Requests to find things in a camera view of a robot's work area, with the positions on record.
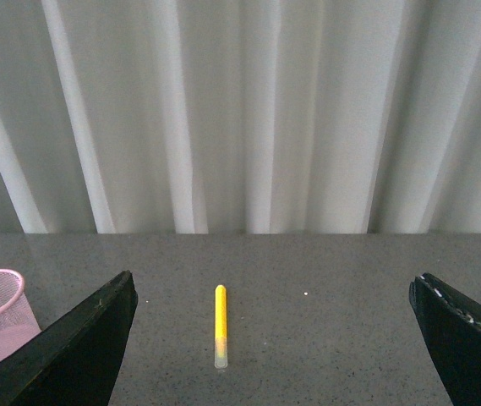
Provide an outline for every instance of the white curtain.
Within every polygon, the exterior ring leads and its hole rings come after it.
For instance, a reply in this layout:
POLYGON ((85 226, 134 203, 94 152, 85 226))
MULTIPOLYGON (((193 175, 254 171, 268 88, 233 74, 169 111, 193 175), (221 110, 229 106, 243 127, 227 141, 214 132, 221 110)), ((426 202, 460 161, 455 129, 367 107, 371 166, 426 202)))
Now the white curtain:
POLYGON ((0 232, 481 232, 481 1, 0 0, 0 232))

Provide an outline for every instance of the table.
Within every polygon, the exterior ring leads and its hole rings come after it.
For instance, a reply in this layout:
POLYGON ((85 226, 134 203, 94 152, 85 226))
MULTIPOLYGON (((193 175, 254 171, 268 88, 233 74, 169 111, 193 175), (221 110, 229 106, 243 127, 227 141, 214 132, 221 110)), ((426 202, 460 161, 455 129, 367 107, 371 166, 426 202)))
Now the table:
POLYGON ((118 272, 134 274, 139 307, 112 406, 449 406, 408 284, 431 272, 481 303, 481 235, 0 234, 1 267, 25 275, 43 327, 118 272))

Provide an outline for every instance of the speckled granite surface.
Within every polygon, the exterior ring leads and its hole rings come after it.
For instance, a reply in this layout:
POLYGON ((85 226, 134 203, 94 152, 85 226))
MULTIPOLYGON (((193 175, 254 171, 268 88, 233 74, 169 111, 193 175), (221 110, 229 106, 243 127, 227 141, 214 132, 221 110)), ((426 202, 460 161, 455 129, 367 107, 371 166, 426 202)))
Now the speckled granite surface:
POLYGON ((408 284, 432 272, 481 303, 481 235, 0 234, 0 267, 25 275, 41 326, 134 273, 139 307, 114 406, 449 406, 408 284), (223 373, 213 366, 219 283, 223 373))

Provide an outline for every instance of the white drape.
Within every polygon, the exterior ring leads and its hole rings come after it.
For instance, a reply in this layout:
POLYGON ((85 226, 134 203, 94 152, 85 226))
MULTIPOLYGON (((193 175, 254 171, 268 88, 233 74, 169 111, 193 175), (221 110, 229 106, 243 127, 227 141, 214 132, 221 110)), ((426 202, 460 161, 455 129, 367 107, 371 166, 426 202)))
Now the white drape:
POLYGON ((481 1, 0 0, 0 232, 481 232, 481 1))

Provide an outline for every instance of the curtain fold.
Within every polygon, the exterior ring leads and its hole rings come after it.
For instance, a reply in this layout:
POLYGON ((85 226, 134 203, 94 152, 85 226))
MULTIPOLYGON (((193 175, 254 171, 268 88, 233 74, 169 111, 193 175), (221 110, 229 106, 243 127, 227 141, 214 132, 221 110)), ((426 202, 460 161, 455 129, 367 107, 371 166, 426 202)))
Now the curtain fold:
POLYGON ((481 2, 0 1, 0 232, 481 232, 481 2))

